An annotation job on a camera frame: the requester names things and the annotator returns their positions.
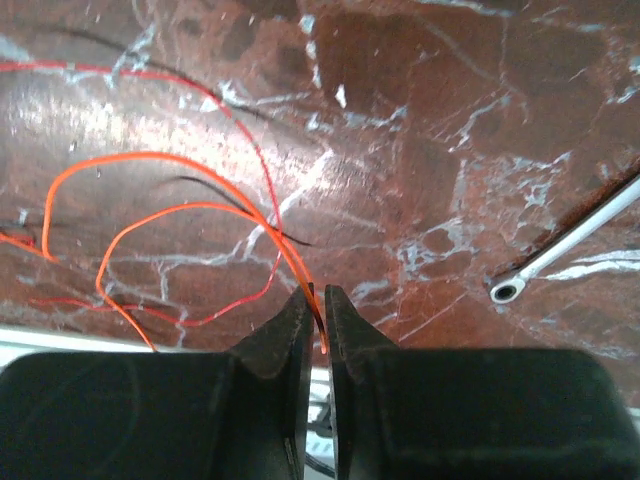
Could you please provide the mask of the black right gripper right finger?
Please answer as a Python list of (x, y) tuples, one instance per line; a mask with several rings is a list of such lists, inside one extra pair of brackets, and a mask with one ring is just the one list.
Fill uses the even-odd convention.
[(340, 479), (635, 479), (616, 385), (574, 349), (403, 349), (325, 291)]

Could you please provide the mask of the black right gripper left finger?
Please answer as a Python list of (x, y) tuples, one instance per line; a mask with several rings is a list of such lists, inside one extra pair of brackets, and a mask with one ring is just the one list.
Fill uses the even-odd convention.
[(313, 321), (296, 290), (223, 352), (45, 352), (1, 375), (5, 479), (300, 479)]

